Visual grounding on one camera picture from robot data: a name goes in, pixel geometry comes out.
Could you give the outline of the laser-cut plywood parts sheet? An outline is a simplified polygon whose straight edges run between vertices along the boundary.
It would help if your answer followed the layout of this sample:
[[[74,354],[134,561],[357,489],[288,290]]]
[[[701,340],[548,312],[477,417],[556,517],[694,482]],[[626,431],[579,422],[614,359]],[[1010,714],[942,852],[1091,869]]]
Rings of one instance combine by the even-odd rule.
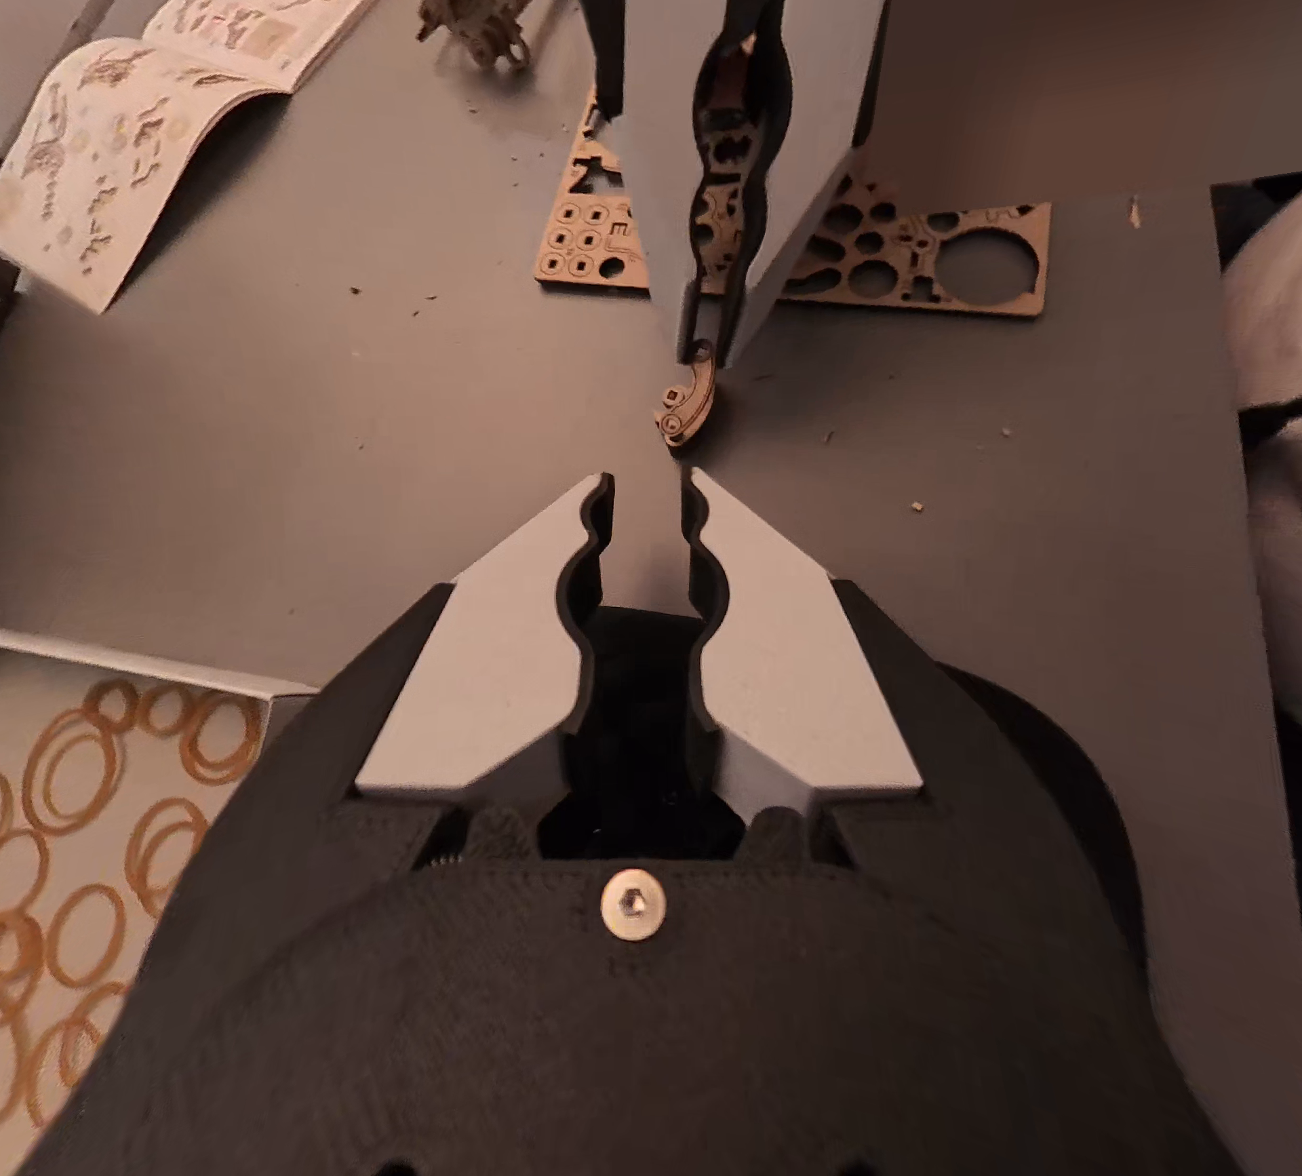
[[[694,249],[704,252],[704,297],[722,297],[741,252],[741,192],[755,160],[755,132],[708,136],[708,160],[722,171],[708,171],[704,196],[694,202]],[[780,286],[780,304],[1040,320],[1045,312],[1051,223],[1051,202],[904,216],[902,192],[874,179],[858,151]],[[1032,283],[995,304],[976,304],[974,290],[948,283],[942,263],[954,262],[942,252],[974,237],[1000,237],[1023,252]],[[646,297],[646,262],[626,168],[595,88],[584,105],[533,276],[546,286]]]

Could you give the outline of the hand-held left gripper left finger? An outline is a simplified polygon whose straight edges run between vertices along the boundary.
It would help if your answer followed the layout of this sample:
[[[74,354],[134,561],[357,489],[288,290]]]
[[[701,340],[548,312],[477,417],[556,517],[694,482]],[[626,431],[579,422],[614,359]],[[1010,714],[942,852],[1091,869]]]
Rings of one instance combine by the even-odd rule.
[[[454,578],[367,759],[362,796],[552,812],[595,706],[614,474],[595,473]]]

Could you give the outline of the illustrated instruction booklet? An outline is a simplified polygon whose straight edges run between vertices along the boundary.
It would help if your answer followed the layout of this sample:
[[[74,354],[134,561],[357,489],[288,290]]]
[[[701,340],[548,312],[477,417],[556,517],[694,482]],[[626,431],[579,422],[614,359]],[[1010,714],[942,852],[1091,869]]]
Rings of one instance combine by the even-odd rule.
[[[67,55],[0,171],[0,252],[104,314],[206,136],[295,95],[371,0],[164,0],[138,37]]]

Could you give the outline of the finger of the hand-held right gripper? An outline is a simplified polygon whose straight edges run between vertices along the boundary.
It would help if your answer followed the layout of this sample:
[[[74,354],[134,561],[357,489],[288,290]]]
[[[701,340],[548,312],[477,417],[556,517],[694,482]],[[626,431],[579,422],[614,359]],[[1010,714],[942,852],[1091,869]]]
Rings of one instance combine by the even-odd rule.
[[[775,0],[750,78],[757,155],[741,196],[741,252],[722,298],[717,359],[757,337],[851,160],[886,0]]]
[[[676,359],[694,344],[694,198],[704,184],[694,95],[728,0],[626,0],[626,113],[614,145]]]

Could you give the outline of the small curved wooden model part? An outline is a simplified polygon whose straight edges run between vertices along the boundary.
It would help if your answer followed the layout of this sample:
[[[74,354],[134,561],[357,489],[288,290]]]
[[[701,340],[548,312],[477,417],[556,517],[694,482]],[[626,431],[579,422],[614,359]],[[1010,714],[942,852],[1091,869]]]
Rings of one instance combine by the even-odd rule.
[[[663,391],[657,410],[657,431],[667,452],[686,452],[717,404],[717,350],[708,337],[697,337],[691,350],[691,380]]]

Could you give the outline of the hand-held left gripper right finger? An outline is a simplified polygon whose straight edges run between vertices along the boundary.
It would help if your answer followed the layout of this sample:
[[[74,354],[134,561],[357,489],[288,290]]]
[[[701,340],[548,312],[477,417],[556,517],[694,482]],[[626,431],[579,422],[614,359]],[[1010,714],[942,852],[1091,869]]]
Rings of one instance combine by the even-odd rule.
[[[708,789],[750,826],[765,807],[921,796],[922,774],[823,562],[708,473],[686,473],[691,597],[704,632],[691,701]]]

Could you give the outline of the pile of tan rubber bands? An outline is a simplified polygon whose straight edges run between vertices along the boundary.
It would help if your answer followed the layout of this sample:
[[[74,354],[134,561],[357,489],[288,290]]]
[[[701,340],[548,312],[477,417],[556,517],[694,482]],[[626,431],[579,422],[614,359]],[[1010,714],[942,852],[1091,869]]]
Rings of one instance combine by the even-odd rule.
[[[256,698],[99,678],[3,749],[3,1169],[104,1051],[180,872],[266,735]]]

